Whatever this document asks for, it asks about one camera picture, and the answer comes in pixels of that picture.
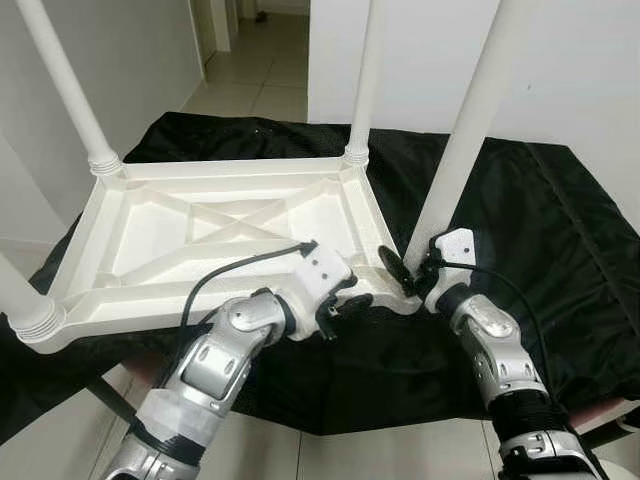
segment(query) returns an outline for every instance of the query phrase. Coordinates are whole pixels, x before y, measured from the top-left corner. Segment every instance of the black fabric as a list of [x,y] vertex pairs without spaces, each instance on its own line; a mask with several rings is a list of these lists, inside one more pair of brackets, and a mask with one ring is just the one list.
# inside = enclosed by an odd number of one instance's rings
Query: black fabric
[[[167,113],[129,163],[337,156],[348,127]],[[445,135],[374,130],[369,181],[401,253],[433,179]],[[487,139],[452,226],[477,235],[479,265],[506,275],[540,317],[560,400],[576,410],[640,398],[640,240],[613,201],[558,145]],[[51,282],[68,238],[33,279]],[[525,308],[499,282],[473,275],[539,351]],[[338,339],[284,340],[255,361],[234,408],[316,434],[484,416],[467,358],[444,320],[353,302],[332,323]],[[74,342],[39,356],[0,335],[0,441],[133,354],[170,352],[174,332]]]

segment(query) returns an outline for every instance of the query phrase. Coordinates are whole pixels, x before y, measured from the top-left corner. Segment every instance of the white plastic frame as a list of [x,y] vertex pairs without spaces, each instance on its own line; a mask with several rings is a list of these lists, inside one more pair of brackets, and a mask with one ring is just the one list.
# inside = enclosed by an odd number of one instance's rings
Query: white plastic frame
[[[376,304],[415,311],[417,299],[402,296],[378,258],[379,245],[395,246],[365,172],[382,0],[370,3],[351,136],[342,157],[127,166],[109,147],[41,0],[16,1],[97,177],[47,296],[0,257],[0,309],[23,342],[50,353],[83,336],[177,325],[189,290],[206,272],[311,239],[337,250],[359,277],[344,296],[368,292]],[[498,7],[407,252],[413,271],[425,242],[449,224],[537,2],[502,0]],[[276,288],[295,263],[283,257],[214,279],[194,312],[261,287]]]

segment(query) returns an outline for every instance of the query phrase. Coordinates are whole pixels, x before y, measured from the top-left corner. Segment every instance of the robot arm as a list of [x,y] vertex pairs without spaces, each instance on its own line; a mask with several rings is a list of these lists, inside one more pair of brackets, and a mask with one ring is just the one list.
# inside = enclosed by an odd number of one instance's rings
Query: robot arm
[[[473,232],[458,229],[438,237],[431,253],[445,262],[475,265],[473,244]],[[595,457],[585,452],[550,399],[522,347],[518,323],[469,284],[468,270],[439,268],[425,304],[431,313],[449,319],[473,363],[500,439],[503,478],[602,479]]]
[[316,246],[276,293],[227,301],[162,388],[149,391],[104,480],[192,480],[262,348],[301,340],[324,323],[338,290],[357,279],[332,250]]

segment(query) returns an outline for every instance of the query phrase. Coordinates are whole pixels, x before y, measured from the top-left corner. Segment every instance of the black cloth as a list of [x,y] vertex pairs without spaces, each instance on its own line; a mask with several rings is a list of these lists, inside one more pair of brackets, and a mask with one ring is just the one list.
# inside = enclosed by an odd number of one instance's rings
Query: black cloth
[[[167,113],[128,163],[341,155],[349,128]],[[374,130],[367,175],[401,253],[446,135]],[[560,400],[570,409],[640,398],[640,239],[564,146],[487,139],[452,227],[477,235],[478,263],[519,285],[543,325]],[[48,289],[65,237],[32,279]],[[540,367],[524,306],[492,278],[475,287],[519,319]],[[40,356],[0,332],[0,441],[120,360],[171,352],[175,331],[85,338]],[[469,362],[444,319],[354,308],[338,339],[283,340],[264,350],[234,409],[315,434],[484,416]]]

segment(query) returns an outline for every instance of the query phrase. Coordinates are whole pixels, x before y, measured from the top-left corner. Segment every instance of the black wire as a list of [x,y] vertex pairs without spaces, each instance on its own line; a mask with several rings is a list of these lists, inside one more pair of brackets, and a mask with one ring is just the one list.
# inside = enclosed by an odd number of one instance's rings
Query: black wire
[[434,264],[436,264],[436,266],[440,267],[450,267],[450,268],[461,268],[464,270],[472,270],[474,272],[480,272],[480,273],[484,273],[487,275],[491,275],[495,278],[497,278],[498,280],[500,280],[501,282],[503,282],[505,285],[507,285],[509,288],[511,288],[511,290],[513,290],[518,297],[520,298],[520,301],[522,302],[522,304],[525,306],[525,308],[527,309],[527,313],[529,315],[529,318],[531,319],[531,323],[533,324],[533,328],[536,332],[536,337],[538,340],[538,347],[540,348],[540,362],[542,364],[542,373],[544,375],[544,378],[546,380],[546,386],[547,386],[547,391],[549,393],[549,398],[551,399],[551,401],[553,402],[554,405],[559,405],[558,403],[558,399],[556,396],[556,392],[555,392],[555,387],[553,386],[553,379],[551,377],[551,369],[549,368],[549,354],[548,354],[548,350],[547,350],[547,343],[544,339],[544,335],[542,333],[542,327],[540,326],[540,321],[538,320],[538,317],[536,316],[535,312],[533,311],[533,307],[531,306],[531,304],[529,303],[529,300],[527,300],[527,296],[524,294],[524,292],[520,289],[520,287],[518,287],[515,283],[513,283],[511,280],[509,280],[507,277],[505,277],[504,275],[502,275],[501,273],[498,273],[494,270],[489,270],[487,268],[482,268],[482,267],[478,267],[476,265],[467,265],[466,263],[452,263],[452,262],[446,262],[444,260],[434,260],[433,261]]
[[[253,257],[238,260],[237,262],[233,262],[233,263],[230,263],[229,265],[220,267],[214,270],[213,272],[206,274],[204,277],[198,280],[198,283],[196,283],[195,286],[191,289],[191,292],[189,292],[189,295],[187,296],[187,300],[185,301],[185,304],[184,304],[184,308],[182,309],[182,316],[180,317],[180,325],[178,327],[178,345],[176,348],[176,353],[173,357],[173,360],[169,364],[168,368],[165,370],[165,373],[162,376],[162,380],[160,381],[160,385],[164,385],[167,382],[167,380],[169,379],[169,376],[176,369],[176,367],[178,366],[178,363],[180,362],[182,351],[185,347],[185,344],[187,343],[187,325],[189,323],[189,315],[191,314],[191,307],[193,306],[193,302],[195,301],[196,296],[198,295],[198,292],[200,292],[202,287],[204,287],[209,281],[211,281],[213,278],[217,277],[218,275],[222,275],[223,273],[229,272],[231,270],[235,270],[236,268],[244,267],[246,265],[250,265],[256,262],[261,262],[263,260],[268,260],[270,258],[281,257],[283,255],[288,255],[290,253],[309,252],[313,250],[316,247],[316,245],[317,244],[315,242],[309,242],[309,243],[303,242],[303,243],[298,243],[297,245],[294,245],[289,248],[283,248],[281,250],[276,250],[274,252],[262,253],[260,255],[255,255]],[[216,308],[215,310],[212,310],[209,313],[207,313],[198,323],[198,329],[204,326],[207,323],[207,321],[209,321],[217,313],[217,311],[218,309]]]

